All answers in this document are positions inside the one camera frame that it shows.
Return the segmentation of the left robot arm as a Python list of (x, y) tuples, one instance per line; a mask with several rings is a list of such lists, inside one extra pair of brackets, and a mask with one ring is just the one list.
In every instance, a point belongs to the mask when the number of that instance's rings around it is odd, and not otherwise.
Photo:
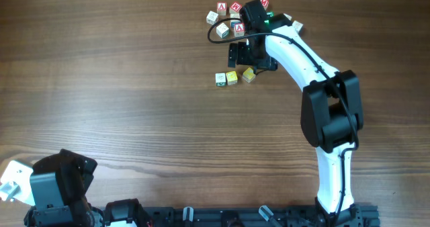
[(97, 162), (62, 149), (33, 167), (30, 187), (34, 205), (24, 217), (25, 226), (112, 226), (115, 222), (153, 226), (153, 218), (137, 199), (93, 207), (85, 196), (93, 181)]

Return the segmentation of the yellow block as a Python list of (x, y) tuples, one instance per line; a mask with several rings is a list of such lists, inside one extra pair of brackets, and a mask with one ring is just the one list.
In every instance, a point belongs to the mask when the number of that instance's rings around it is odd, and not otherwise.
[(243, 80), (245, 80), (248, 83), (252, 82), (255, 79), (255, 77), (256, 77), (256, 74), (254, 73), (254, 70), (251, 67), (246, 69), (242, 74)]
[(238, 82), (237, 73), (235, 71), (230, 71), (226, 73), (227, 85), (234, 85)]

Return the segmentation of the green V block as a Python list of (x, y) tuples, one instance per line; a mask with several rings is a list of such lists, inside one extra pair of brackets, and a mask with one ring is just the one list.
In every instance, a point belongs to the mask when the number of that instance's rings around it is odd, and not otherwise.
[(225, 73), (216, 73), (215, 79), (216, 79), (216, 86), (217, 87), (226, 86), (226, 74)]

